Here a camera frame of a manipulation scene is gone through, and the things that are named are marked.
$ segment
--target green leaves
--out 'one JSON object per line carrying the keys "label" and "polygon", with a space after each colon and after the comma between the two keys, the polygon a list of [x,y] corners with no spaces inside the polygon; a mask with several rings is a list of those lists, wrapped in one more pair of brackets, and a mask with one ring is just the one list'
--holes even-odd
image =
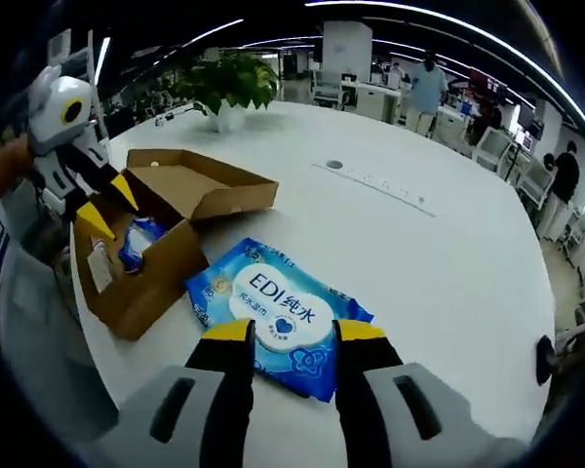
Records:
{"label": "green leaves", "polygon": [[277,75],[259,58],[245,53],[223,54],[219,61],[198,61],[174,84],[174,94],[192,100],[196,110],[204,106],[218,115],[223,99],[230,106],[268,106],[277,95]]}

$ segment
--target blue package in box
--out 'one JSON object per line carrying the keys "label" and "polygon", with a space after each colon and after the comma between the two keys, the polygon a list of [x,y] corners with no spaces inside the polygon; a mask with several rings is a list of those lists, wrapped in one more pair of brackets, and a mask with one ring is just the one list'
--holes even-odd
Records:
{"label": "blue package in box", "polygon": [[249,238],[186,281],[186,287],[206,328],[255,319],[255,367],[294,392],[324,402],[335,390],[332,320],[372,320],[354,298]]}

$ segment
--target white round table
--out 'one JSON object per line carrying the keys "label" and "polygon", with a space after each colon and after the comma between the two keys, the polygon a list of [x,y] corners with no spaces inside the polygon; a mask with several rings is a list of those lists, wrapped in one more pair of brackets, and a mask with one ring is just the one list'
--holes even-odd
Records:
{"label": "white round table", "polygon": [[[163,127],[144,122],[110,142],[111,163],[123,169],[130,148],[185,148],[278,180],[273,210],[204,239],[209,259],[248,236],[285,252],[356,297],[401,358],[464,395],[487,431],[530,441],[548,395],[535,381],[534,347],[554,336],[554,298],[509,185],[439,143],[346,112],[274,102],[248,111],[233,135],[206,124],[197,112]],[[334,159],[344,167],[327,170]],[[187,295],[128,342],[87,309],[72,272],[85,337],[118,407],[186,362],[203,332]],[[253,391],[245,466],[346,466],[333,401],[301,399],[261,376]]]}

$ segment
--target box lid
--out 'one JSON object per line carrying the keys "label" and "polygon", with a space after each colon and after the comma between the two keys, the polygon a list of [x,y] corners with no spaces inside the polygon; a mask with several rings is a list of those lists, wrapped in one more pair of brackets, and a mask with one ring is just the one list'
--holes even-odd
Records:
{"label": "box lid", "polygon": [[182,149],[131,149],[128,171],[186,219],[273,206],[278,183]]}

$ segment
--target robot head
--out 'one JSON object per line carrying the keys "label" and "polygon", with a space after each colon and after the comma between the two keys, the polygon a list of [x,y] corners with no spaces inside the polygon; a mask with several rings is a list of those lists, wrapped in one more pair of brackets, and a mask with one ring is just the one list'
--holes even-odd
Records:
{"label": "robot head", "polygon": [[46,67],[28,92],[29,132],[36,152],[73,140],[89,121],[91,85],[59,75],[60,67]]}

